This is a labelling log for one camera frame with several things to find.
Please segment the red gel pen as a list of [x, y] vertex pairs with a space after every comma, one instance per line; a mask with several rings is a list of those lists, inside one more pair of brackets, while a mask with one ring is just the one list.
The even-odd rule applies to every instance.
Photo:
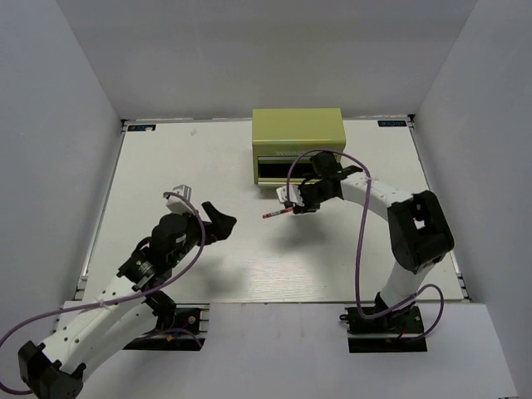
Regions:
[[270, 218], [273, 218], [275, 216], [279, 216], [279, 215], [282, 215], [282, 214], [292, 213], [293, 211], [294, 211], [293, 207], [288, 207], [286, 209], [280, 209], [280, 210], [276, 210], [274, 212], [269, 212], [267, 214], [263, 214], [262, 218], [263, 219], [270, 219]]

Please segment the green metal drawer chest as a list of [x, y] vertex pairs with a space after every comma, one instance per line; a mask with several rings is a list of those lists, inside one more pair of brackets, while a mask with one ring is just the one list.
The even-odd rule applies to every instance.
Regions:
[[290, 180], [300, 182], [313, 172], [313, 149], [339, 150], [347, 138], [338, 108], [254, 109], [252, 155], [254, 183], [277, 186]]

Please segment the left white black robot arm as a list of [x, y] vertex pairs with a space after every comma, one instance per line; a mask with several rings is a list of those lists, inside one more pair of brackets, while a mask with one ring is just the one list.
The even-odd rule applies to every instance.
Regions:
[[195, 247], [226, 240], [237, 219], [202, 204], [208, 220], [187, 206], [164, 215], [142, 239], [94, 305], [42, 342], [18, 351], [21, 379], [38, 398], [75, 398], [107, 358], [144, 333], [176, 328], [176, 303], [161, 287]]

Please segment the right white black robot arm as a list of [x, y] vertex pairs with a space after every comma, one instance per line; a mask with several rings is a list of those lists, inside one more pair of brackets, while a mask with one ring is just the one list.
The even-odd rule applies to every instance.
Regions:
[[[357, 233], [354, 266], [354, 293], [358, 317], [376, 322], [388, 332], [406, 320], [406, 312], [428, 289], [442, 295], [440, 287], [426, 283], [426, 276], [455, 247], [449, 224], [437, 196], [429, 191], [411, 192], [386, 185], [372, 177], [369, 169], [350, 156], [349, 166], [342, 166], [344, 154], [335, 150], [307, 151], [312, 172], [298, 184], [286, 181], [277, 190], [278, 199], [294, 214], [314, 213], [322, 203], [340, 199], [362, 207]], [[394, 264], [392, 271], [374, 299], [372, 310], [361, 303], [362, 246], [367, 216], [370, 213], [387, 222]]]

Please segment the right blue corner label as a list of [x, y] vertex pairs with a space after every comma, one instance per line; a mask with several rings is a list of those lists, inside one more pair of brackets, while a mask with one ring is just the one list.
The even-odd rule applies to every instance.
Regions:
[[407, 123], [405, 121], [399, 120], [379, 120], [377, 124], [380, 127], [407, 127]]

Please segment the blue corner label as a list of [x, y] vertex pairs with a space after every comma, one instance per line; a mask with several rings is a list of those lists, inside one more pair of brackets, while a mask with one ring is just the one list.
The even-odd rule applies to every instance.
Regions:
[[127, 131], [133, 131], [133, 132], [155, 131], [155, 129], [156, 129], [155, 124], [127, 126]]
[[380, 127], [407, 127], [407, 123], [405, 121], [399, 120], [379, 120], [377, 124]]

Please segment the left blue corner label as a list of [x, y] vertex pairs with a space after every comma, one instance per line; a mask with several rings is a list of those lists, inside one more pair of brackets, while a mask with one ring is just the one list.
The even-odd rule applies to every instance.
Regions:
[[133, 132], [155, 131], [155, 129], [156, 129], [155, 124], [127, 126], [127, 131], [133, 131]]

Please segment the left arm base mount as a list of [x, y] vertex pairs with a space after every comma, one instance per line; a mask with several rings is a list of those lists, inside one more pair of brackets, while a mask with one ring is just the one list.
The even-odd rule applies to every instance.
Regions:
[[128, 343], [132, 351], [198, 352], [209, 328], [209, 305], [178, 305], [169, 316], [159, 318], [155, 328]]

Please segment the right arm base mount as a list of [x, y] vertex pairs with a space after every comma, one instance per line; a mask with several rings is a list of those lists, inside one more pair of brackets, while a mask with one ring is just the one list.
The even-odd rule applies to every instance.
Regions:
[[427, 344], [421, 311], [411, 306], [382, 318], [364, 319], [356, 307], [344, 308], [339, 321], [347, 327], [350, 353], [426, 352]]

